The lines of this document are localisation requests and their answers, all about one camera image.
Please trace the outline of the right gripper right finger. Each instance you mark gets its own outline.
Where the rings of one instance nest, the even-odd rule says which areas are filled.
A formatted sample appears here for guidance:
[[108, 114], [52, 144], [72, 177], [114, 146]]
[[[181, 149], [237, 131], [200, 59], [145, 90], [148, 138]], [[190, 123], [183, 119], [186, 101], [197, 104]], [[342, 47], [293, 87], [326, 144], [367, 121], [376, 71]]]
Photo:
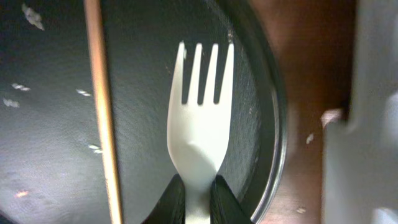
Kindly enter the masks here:
[[252, 224], [221, 175], [211, 184], [210, 220], [211, 224]]

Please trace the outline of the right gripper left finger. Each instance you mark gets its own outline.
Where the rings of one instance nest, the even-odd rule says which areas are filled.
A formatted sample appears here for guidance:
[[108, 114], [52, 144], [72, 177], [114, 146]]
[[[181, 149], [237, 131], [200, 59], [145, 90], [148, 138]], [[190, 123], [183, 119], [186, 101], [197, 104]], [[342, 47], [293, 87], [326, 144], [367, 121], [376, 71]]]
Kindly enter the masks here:
[[175, 174], [142, 224], [185, 224], [185, 187]]

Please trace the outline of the white plastic fork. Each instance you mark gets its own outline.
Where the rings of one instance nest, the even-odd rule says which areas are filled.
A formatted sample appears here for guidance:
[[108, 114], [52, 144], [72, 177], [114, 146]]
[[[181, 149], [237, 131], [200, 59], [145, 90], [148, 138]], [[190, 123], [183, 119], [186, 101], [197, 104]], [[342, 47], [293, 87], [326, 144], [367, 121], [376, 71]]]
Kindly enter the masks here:
[[226, 155], [231, 124], [234, 45], [229, 44], [220, 99], [214, 102], [218, 44], [211, 50], [203, 103], [198, 104], [202, 45], [197, 44], [182, 103], [185, 44], [178, 46], [167, 117], [167, 147], [185, 186], [185, 223], [210, 222], [210, 188]]

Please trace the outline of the wooden chopstick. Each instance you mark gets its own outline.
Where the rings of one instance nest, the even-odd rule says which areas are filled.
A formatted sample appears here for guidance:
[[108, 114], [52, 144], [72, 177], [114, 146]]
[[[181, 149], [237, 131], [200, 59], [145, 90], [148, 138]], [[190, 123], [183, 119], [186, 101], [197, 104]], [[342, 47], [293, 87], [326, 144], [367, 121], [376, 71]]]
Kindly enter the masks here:
[[108, 68], [99, 0], [84, 0], [96, 117], [112, 224], [123, 223]]

